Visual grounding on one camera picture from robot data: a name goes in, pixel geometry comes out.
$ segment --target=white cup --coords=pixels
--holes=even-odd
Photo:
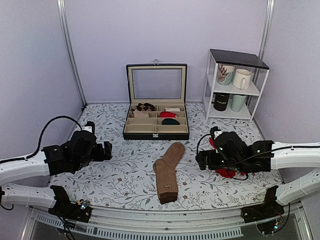
[[[233,86],[238,89],[248,89],[251,80],[251,73],[245,69],[237,69],[232,81]]]

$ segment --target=sock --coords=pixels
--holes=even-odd
[[[146,119],[149,118],[149,113],[146,111],[138,111],[138,110],[133,110],[132,111],[132,115],[134,118],[138,118],[138,119]]]
[[[136,106],[136,109],[138,109],[139,111],[155,111],[156,110],[155,106],[147,102],[145,104],[138,103],[138,105]]]
[[[160,118],[176,118],[177,114],[169,111],[160,112]]]
[[[180,108],[179,107],[165,107],[164,111],[165,112],[180,112]]]
[[[178,122],[173,118],[166,118],[162,120],[161,124],[162,125],[180,125],[180,122]]]
[[[178,199],[178,184],[175,168],[185,153],[185,146],[180,142],[173,143],[162,158],[155,161],[156,190],[161,204]]]

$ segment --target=table surface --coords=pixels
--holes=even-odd
[[[208,210],[243,206],[261,202],[257,193],[279,184],[278,171],[250,173],[246,181],[224,178],[215,171],[199,169],[195,160],[197,143],[213,126],[236,132],[248,145],[262,140],[254,122],[237,119],[205,120],[201,103],[187,103],[190,139],[181,141],[185,154],[176,167],[178,200],[161,205],[156,189],[153,163],[177,141],[124,140],[122,136],[129,104],[91,104],[80,119],[95,123],[99,142],[110,141],[113,157],[92,162],[76,174],[55,175],[50,185],[63,186],[72,201],[89,200],[93,206],[117,209],[179,211]],[[211,149],[205,138],[201,149]]]

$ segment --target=brown sock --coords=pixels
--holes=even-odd
[[[175,168],[185,153],[182,143],[173,143],[162,158],[155,161],[156,189],[161,204],[170,203],[178,199],[178,184]]]

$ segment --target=green item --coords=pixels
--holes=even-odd
[[[162,121],[162,125],[180,125],[180,122],[173,118],[166,118]]]
[[[231,102],[231,110],[234,112],[240,112],[243,104],[246,101],[246,95],[233,95],[232,96],[232,102]]]

